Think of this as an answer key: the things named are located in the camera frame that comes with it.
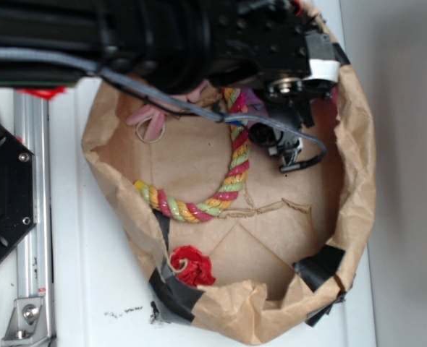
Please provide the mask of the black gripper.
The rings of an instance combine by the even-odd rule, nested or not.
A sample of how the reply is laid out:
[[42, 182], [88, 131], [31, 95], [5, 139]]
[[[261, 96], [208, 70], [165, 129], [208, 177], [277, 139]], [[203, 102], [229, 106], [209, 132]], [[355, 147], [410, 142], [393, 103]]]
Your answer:
[[214, 1], [213, 85], [253, 90], [269, 113], [314, 124], [347, 58], [300, 1]]

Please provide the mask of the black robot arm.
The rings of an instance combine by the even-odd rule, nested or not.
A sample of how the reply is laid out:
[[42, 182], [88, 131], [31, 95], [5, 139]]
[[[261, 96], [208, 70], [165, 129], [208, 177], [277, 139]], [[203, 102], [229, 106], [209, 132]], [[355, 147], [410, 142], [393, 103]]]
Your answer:
[[0, 87], [68, 86], [107, 68], [168, 94], [207, 80], [305, 111], [346, 64], [301, 1], [0, 1]]

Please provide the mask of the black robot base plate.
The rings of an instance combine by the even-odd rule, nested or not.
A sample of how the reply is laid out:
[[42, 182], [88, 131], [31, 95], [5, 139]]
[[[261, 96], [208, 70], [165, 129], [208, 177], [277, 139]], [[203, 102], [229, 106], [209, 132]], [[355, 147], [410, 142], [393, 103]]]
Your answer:
[[35, 225], [34, 158], [0, 123], [0, 264]]

